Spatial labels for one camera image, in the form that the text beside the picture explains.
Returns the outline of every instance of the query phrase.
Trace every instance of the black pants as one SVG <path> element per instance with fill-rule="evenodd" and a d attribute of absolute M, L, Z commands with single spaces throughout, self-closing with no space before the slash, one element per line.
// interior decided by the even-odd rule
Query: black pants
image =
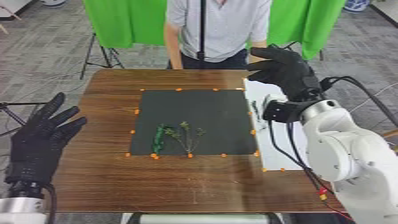
<path fill-rule="evenodd" d="M 201 62 L 194 58 L 190 58 L 181 53 L 181 62 L 183 62 L 183 69 L 201 69 Z M 245 70 L 247 66 L 247 49 L 243 49 L 236 55 L 227 58 L 222 62 L 211 63 L 204 62 L 204 69 L 231 69 L 231 70 Z"/>

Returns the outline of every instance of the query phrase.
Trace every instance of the wooden table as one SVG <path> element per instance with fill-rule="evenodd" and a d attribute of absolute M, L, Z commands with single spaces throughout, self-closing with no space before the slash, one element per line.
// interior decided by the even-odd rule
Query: wooden table
<path fill-rule="evenodd" d="M 140 89 L 234 89 L 245 71 L 101 70 L 80 109 L 89 124 L 55 176 L 58 212 L 329 212 L 302 171 L 261 171 L 243 156 L 126 157 Z M 343 210 L 336 198 L 330 205 Z"/>

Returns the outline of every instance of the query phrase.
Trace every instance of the black glove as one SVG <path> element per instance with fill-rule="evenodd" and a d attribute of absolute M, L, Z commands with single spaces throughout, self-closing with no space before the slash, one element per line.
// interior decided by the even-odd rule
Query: black glove
<path fill-rule="evenodd" d="M 252 48 L 250 54 L 270 60 L 249 64 L 247 70 L 259 70 L 247 77 L 249 80 L 277 85 L 289 101 L 316 100 L 321 95 L 320 81 L 300 55 L 275 45 L 268 48 Z"/>
<path fill-rule="evenodd" d="M 51 183 L 62 149 L 87 123 L 87 119 L 82 117 L 62 125 L 76 115 L 78 107 L 71 107 L 69 110 L 51 117 L 64 103 L 64 99 L 66 95 L 58 93 L 10 138 L 10 163 L 5 173 L 7 183 L 18 181 L 35 182 L 42 185 Z"/>

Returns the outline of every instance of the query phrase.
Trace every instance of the finger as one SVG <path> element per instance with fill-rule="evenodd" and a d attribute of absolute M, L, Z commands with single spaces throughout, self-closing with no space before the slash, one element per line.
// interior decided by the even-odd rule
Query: finger
<path fill-rule="evenodd" d="M 270 75 L 266 74 L 265 71 L 259 71 L 252 75 L 249 75 L 247 79 L 249 79 L 249 81 L 270 83 Z"/>
<path fill-rule="evenodd" d="M 268 48 L 281 49 L 281 47 L 277 47 L 275 44 L 270 44 L 270 45 L 268 45 Z"/>
<path fill-rule="evenodd" d="M 69 122 L 57 128 L 51 139 L 55 141 L 62 141 L 69 133 L 74 131 L 74 129 L 82 128 L 85 124 L 87 124 L 87 118 L 80 117 L 73 122 Z"/>
<path fill-rule="evenodd" d="M 277 69 L 281 69 L 282 66 L 286 65 L 281 64 L 277 61 L 259 61 L 247 65 L 247 70 L 249 71 L 261 70 L 261 71 L 273 72 Z"/>
<path fill-rule="evenodd" d="M 71 131 L 69 131 L 69 134 L 64 136 L 64 141 L 66 143 L 71 141 L 73 137 L 76 136 L 78 132 L 82 131 L 82 127 L 74 128 Z"/>
<path fill-rule="evenodd" d="M 78 111 L 80 109 L 74 106 L 51 118 L 50 122 L 55 127 L 69 120 L 69 118 L 76 115 Z"/>
<path fill-rule="evenodd" d="M 66 94 L 58 93 L 57 96 L 53 97 L 51 101 L 46 103 L 44 107 L 39 109 L 32 120 L 34 119 L 44 120 L 51 117 L 55 111 L 60 108 L 64 101 L 66 101 Z"/>
<path fill-rule="evenodd" d="M 288 64 L 291 61 L 293 53 L 295 52 L 282 50 L 281 48 L 273 48 L 273 47 L 268 47 L 268 48 L 252 47 L 252 49 L 250 49 L 252 56 L 265 58 L 265 59 L 272 59 L 284 64 Z"/>

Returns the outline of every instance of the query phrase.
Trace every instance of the black mat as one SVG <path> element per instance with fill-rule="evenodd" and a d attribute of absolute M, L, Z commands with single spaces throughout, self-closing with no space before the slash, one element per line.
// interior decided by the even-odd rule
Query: black mat
<path fill-rule="evenodd" d="M 179 127 L 186 121 L 192 129 L 202 128 L 194 151 L 197 155 L 250 154 L 256 151 L 256 140 L 250 135 L 247 100 L 240 90 L 146 91 L 142 93 L 140 114 L 135 122 L 131 154 L 153 153 L 156 127 L 165 124 Z M 165 136 L 163 155 L 186 154 L 176 140 Z"/>

